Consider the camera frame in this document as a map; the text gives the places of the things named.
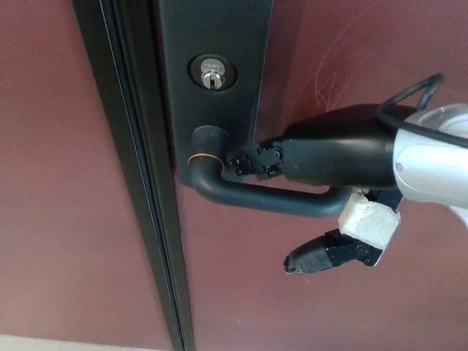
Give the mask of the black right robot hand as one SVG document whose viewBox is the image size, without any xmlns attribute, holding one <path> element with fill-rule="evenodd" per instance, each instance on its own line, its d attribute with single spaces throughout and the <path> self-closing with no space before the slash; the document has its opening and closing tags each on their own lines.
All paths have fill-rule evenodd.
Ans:
<svg viewBox="0 0 468 351">
<path fill-rule="evenodd" d="M 357 190 L 338 228 L 286 256 L 286 273 L 318 273 L 351 261 L 374 267 L 398 230 L 403 196 L 392 166 L 396 133 L 376 120 L 376 109 L 376 104 L 353 105 L 299 121 L 227 162 L 237 176 L 259 181 L 284 176 L 296 183 Z"/>
</svg>

